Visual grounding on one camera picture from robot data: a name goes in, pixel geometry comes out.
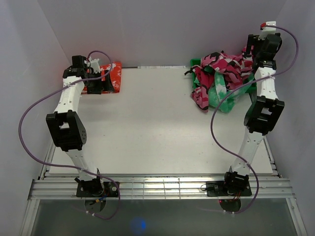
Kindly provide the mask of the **pink camouflage trousers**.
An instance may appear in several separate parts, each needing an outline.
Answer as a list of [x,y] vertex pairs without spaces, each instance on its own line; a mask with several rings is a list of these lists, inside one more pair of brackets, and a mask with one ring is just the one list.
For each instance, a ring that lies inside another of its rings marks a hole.
[[197,107],[208,112],[208,91],[214,83],[214,73],[223,74],[228,89],[234,90],[241,85],[254,80],[252,72],[253,61],[244,61],[242,52],[239,55],[228,55],[224,52],[214,52],[199,60],[185,74],[192,74],[193,91],[191,98]]

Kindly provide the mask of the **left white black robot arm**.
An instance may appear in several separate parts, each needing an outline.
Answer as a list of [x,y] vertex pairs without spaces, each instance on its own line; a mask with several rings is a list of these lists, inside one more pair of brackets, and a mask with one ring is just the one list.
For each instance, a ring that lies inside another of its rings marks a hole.
[[113,92],[110,79],[113,66],[102,69],[98,59],[85,56],[73,56],[72,65],[63,72],[63,87],[58,105],[53,113],[46,116],[50,134],[56,147],[59,147],[78,168],[76,178],[79,192],[88,196],[101,196],[104,184],[99,170],[84,157],[83,146],[87,142],[87,132],[79,118],[78,106],[83,90],[88,94]]

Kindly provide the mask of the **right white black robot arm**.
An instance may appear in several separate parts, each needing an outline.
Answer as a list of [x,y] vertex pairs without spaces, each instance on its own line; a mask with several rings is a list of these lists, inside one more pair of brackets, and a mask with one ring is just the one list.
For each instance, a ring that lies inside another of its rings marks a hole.
[[222,189],[227,195],[251,195],[249,165],[261,141],[274,129],[284,109],[284,102],[276,94],[274,77],[277,69],[274,57],[281,45],[280,33],[248,36],[248,46],[253,47],[252,69],[257,81],[257,95],[244,119],[246,130],[238,153],[242,159],[236,159],[224,176]]

